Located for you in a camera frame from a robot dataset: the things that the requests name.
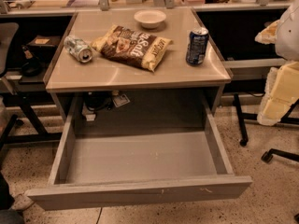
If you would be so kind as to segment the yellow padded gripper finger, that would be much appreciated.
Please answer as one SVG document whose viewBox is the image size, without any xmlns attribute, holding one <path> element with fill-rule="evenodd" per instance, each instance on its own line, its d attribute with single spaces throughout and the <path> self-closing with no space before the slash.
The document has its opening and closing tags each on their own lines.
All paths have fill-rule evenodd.
<svg viewBox="0 0 299 224">
<path fill-rule="evenodd" d="M 255 41 L 261 44 L 275 44 L 277 41 L 277 28 L 279 21 L 273 21 L 255 36 Z"/>
<path fill-rule="evenodd" d="M 281 119 L 299 99 L 299 62 L 271 67 L 264 91 L 259 112 L 270 119 Z"/>
</svg>

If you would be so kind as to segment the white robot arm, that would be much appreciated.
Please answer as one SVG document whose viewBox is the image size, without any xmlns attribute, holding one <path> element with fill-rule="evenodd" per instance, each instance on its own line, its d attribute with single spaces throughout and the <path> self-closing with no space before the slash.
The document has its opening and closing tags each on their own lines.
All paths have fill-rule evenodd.
<svg viewBox="0 0 299 224">
<path fill-rule="evenodd" d="M 274 44 L 276 54 L 286 60 L 280 68 L 270 69 L 257 117 L 260 124 L 273 126 L 299 100 L 299 0 L 258 33 L 255 41 Z"/>
</svg>

